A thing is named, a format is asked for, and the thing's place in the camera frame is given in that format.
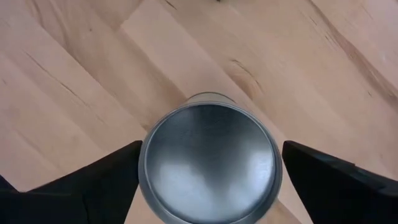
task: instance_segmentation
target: reflective metal surface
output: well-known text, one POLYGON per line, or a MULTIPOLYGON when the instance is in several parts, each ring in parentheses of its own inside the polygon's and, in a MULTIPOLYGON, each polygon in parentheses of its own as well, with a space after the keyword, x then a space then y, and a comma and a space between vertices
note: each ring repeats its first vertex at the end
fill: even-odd
POLYGON ((183 106, 148 135, 140 183, 166 223, 254 223, 280 187, 280 158, 266 129, 217 102, 183 106))

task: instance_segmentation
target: wooden floor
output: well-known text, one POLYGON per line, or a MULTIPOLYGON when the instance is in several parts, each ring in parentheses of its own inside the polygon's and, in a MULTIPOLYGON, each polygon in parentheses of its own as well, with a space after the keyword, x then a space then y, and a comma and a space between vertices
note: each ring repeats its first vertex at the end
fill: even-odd
MULTIPOLYGON (((201 91, 398 179, 396 0, 2 0, 0 174, 29 190, 201 91)), ((126 223, 161 223, 137 193, 126 223)), ((284 171, 260 223, 311 223, 284 171)))

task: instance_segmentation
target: black object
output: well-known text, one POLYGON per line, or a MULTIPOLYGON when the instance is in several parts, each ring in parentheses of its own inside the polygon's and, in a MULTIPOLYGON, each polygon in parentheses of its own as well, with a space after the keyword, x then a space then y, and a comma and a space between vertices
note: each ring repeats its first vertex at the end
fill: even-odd
POLYGON ((314 224, 398 223, 398 182, 293 141, 282 158, 314 224))
POLYGON ((123 224, 138 186, 141 144, 25 193, 0 176, 0 223, 123 224))

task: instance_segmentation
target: black plastic part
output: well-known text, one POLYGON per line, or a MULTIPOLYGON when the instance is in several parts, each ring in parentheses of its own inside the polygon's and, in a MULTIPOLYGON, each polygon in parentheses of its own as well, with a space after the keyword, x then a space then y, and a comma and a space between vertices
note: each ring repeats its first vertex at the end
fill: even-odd
POLYGON ((29 192, 0 176, 0 223, 123 224, 138 186, 141 144, 29 192))
POLYGON ((398 182, 293 141, 282 158, 314 224, 398 223, 398 182))

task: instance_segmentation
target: metal cylinder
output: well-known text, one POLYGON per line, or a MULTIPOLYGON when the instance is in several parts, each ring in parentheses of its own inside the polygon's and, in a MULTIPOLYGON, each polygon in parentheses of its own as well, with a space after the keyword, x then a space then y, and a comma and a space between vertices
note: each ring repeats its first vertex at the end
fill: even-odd
POLYGON ((255 223, 276 199, 281 159, 253 115, 227 96, 200 93, 149 132, 139 180, 165 223, 255 223))

